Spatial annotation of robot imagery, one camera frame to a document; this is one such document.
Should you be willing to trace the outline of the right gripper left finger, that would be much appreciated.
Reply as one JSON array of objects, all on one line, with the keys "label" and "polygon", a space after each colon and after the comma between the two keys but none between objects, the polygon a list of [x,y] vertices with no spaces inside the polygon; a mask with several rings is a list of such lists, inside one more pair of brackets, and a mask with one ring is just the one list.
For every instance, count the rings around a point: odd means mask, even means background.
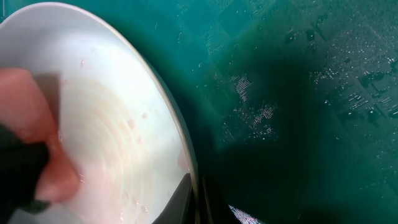
[{"label": "right gripper left finger", "polygon": [[195,224],[195,202],[190,174],[185,174],[153,224]]}]

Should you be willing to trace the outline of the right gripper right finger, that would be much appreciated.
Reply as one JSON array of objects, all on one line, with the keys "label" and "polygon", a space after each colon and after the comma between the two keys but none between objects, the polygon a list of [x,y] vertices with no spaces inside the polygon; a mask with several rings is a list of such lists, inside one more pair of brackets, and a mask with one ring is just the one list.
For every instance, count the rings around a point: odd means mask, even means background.
[{"label": "right gripper right finger", "polygon": [[201,177],[201,222],[206,224],[241,224],[224,200],[216,182]]}]

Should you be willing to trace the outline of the light blue plate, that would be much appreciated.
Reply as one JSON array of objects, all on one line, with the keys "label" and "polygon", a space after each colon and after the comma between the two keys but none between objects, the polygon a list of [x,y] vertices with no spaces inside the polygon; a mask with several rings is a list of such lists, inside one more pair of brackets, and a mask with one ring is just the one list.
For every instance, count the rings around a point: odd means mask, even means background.
[{"label": "light blue plate", "polygon": [[179,108],[152,65],[112,26],[76,6],[41,2],[1,23],[1,65],[29,70],[80,175],[69,201],[13,223],[153,223],[197,167]]}]

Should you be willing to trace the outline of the pink and black sponge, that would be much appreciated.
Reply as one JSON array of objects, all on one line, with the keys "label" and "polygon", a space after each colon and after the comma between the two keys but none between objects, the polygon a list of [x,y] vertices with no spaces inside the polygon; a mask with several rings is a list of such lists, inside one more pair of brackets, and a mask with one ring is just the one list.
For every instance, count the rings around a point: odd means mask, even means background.
[{"label": "pink and black sponge", "polygon": [[1,217],[40,213],[70,200],[80,178],[58,126],[29,71],[1,69]]}]

